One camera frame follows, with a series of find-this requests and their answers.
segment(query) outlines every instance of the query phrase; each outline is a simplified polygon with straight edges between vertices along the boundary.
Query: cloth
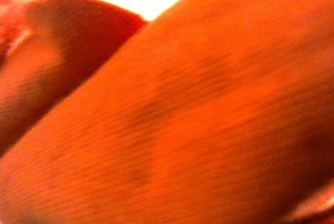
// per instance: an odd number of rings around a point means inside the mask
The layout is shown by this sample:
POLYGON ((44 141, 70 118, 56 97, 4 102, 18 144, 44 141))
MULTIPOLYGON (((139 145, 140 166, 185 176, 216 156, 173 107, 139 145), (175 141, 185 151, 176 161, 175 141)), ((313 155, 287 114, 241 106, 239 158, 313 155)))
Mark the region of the cloth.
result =
POLYGON ((179 1, 5 153, 3 222, 278 223, 334 175, 333 1, 179 1))

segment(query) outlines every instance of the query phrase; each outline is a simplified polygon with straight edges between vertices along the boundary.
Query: orange fabric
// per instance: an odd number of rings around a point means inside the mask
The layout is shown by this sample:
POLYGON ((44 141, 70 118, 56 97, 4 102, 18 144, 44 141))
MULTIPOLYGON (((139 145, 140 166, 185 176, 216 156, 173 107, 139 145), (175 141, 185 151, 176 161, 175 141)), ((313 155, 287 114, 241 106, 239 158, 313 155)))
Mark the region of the orange fabric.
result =
POLYGON ((98 0, 37 0, 26 17, 31 36, 0 70, 0 156, 146 25, 98 0))
POLYGON ((181 0, 1 159, 0 217, 274 223, 334 175, 333 1, 181 0))

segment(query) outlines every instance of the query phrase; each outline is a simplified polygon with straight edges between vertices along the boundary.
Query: fold of fabric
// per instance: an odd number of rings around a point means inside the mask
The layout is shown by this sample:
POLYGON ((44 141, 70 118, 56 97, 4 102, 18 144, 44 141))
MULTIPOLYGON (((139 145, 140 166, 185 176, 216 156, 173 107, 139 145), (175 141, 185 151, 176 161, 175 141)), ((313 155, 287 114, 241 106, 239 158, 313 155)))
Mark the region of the fold of fabric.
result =
POLYGON ((98 0, 37 0, 0 70, 0 156, 146 25, 98 0))

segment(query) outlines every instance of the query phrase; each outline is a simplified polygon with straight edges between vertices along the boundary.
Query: orange cloth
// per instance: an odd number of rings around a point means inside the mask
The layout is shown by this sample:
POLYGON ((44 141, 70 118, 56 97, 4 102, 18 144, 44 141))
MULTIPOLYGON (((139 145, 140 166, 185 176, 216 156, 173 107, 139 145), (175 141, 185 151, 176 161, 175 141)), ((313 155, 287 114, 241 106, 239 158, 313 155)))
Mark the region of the orange cloth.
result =
POLYGON ((273 223, 334 175, 333 1, 181 0, 1 159, 0 217, 273 223))

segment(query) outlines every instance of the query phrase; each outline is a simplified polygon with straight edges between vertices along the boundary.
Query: red fabric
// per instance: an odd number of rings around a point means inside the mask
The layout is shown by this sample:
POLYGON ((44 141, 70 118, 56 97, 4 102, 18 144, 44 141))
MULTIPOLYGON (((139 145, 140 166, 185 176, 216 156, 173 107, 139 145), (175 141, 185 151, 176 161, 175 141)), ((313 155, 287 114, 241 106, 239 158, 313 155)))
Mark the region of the red fabric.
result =
POLYGON ((179 1, 2 157, 0 217, 277 223, 334 175, 333 1, 179 1))

